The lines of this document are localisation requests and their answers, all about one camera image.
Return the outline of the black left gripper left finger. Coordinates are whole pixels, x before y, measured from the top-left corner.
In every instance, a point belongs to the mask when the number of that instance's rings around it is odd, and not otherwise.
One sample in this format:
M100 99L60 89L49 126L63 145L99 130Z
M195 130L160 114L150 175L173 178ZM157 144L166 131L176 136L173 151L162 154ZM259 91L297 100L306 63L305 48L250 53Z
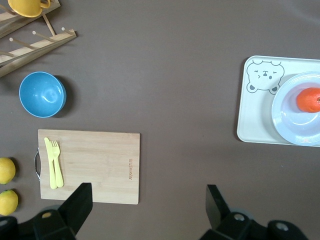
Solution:
M26 222L0 218L2 240L75 240L93 208L92 184L82 183L57 209L41 211Z

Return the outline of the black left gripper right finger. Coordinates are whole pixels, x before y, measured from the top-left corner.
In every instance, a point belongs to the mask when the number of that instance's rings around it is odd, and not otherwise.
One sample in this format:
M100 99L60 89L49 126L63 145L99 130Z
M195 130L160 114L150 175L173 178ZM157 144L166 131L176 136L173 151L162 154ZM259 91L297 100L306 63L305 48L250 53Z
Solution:
M272 220L262 226L244 213L231 211L216 185L206 187L205 210L211 228L202 240L307 240L293 223Z

